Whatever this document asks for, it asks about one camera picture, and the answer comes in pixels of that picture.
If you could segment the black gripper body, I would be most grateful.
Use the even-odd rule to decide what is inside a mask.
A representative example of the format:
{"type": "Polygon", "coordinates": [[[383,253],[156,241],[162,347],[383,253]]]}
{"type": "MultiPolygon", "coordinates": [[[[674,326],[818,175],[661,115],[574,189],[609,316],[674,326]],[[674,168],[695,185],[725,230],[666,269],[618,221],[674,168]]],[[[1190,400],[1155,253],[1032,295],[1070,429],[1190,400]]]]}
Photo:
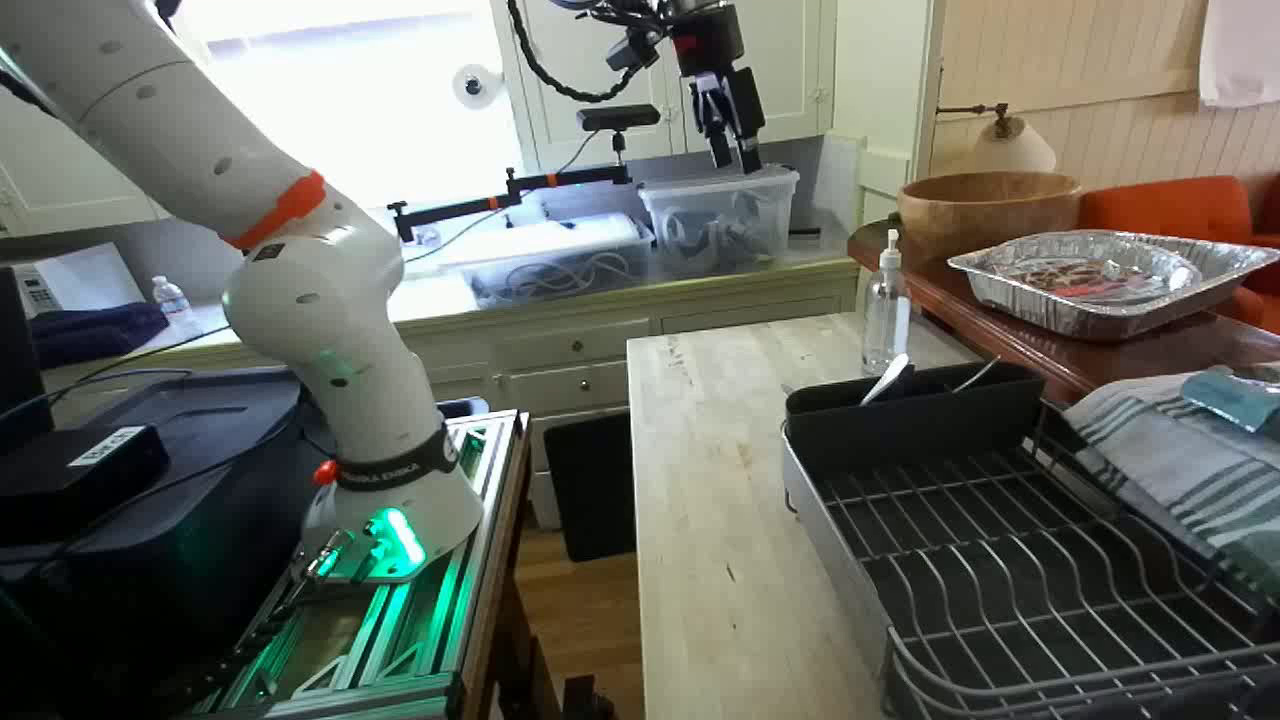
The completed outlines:
{"type": "Polygon", "coordinates": [[[752,141],[763,127],[756,76],[743,67],[743,35],[734,2],[688,6],[674,18],[674,46],[706,137],[752,141]]]}

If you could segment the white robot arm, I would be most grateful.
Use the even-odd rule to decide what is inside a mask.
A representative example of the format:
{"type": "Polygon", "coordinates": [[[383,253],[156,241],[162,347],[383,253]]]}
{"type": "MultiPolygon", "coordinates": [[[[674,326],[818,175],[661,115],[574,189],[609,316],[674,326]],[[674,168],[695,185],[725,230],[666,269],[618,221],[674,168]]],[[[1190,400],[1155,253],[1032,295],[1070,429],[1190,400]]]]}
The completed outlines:
{"type": "Polygon", "coordinates": [[[280,149],[182,43],[156,0],[0,0],[0,43],[56,119],[163,210],[246,254],[225,316],[286,362],[336,438],[302,552],[327,584],[410,584],[485,503],[390,299],[404,241],[280,149]]]}

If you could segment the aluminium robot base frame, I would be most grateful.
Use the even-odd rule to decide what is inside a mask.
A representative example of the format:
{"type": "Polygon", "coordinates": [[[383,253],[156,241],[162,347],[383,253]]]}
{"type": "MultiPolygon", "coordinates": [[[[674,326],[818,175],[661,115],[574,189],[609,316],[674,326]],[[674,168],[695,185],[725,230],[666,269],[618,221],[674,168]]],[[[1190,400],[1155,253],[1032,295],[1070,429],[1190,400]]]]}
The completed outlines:
{"type": "Polygon", "coordinates": [[[529,416],[447,424],[485,521],[413,581],[380,584],[359,541],[293,563],[218,662],[193,720],[463,720],[485,707],[529,485],[529,416]]]}

